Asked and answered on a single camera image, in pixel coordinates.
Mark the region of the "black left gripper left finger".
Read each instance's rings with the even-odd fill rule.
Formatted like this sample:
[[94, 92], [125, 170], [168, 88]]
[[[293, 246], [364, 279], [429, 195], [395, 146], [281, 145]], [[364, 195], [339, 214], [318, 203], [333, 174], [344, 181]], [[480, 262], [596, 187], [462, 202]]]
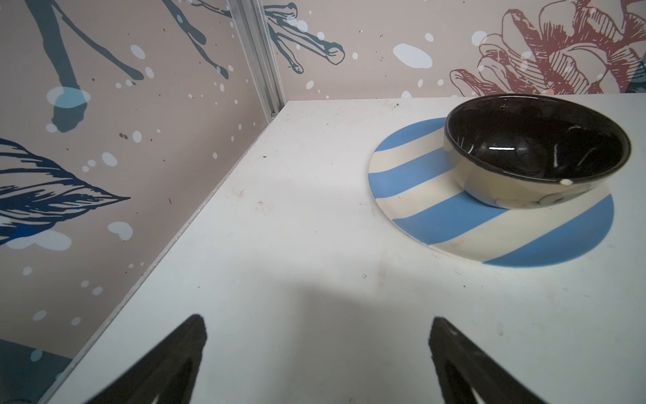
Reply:
[[90, 403], [189, 403], [207, 341], [205, 321], [193, 314]]

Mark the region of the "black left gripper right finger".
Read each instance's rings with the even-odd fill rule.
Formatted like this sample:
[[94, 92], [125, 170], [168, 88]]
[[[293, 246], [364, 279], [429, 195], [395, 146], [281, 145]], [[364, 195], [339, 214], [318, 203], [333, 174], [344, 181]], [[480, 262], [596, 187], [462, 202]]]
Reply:
[[428, 345], [444, 402], [545, 404], [446, 318], [433, 319]]

